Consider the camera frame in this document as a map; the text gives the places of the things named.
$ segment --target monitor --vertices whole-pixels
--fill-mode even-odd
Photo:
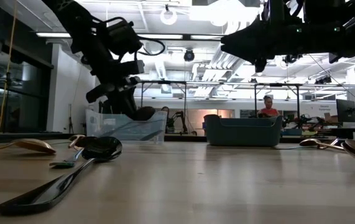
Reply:
[[[355,102],[336,100],[339,123],[355,123]]]

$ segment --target person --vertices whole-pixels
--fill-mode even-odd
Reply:
[[[264,100],[265,108],[259,110],[259,112],[257,112],[257,114],[258,115],[265,115],[268,117],[279,116],[279,112],[272,107],[272,98],[269,96],[264,96],[263,100]]]

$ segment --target clear plastic bin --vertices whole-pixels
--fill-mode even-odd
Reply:
[[[87,136],[112,136],[125,142],[164,142],[167,112],[158,111],[148,121],[133,121],[124,114],[86,110]]]

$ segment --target camera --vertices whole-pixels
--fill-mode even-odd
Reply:
[[[195,58],[195,54],[192,49],[187,49],[184,54],[184,61],[192,62]]]

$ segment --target metal spoon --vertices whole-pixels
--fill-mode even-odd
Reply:
[[[55,169],[67,169],[75,166],[75,162],[78,160],[80,154],[83,152],[83,148],[80,149],[75,155],[69,157],[68,159],[64,159],[61,162],[51,162],[49,166],[53,166]]]
[[[113,137],[98,138],[82,152],[87,162],[69,174],[52,180],[28,193],[0,204],[1,215],[28,215],[40,213],[56,206],[71,190],[78,176],[94,162],[108,162],[122,153],[122,143]]]
[[[51,145],[38,139],[17,139],[10,142],[9,144],[0,146],[0,149],[5,149],[10,146],[18,146],[24,149],[29,149],[29,150],[44,152],[49,154],[56,153],[56,151],[53,149]]]
[[[299,143],[300,146],[325,146],[322,149],[328,149],[331,148],[329,150],[331,151],[336,151],[336,152],[346,152],[342,147],[340,146],[334,146],[334,145],[330,145],[327,143],[322,143],[320,140],[318,139],[306,139],[302,142]]]

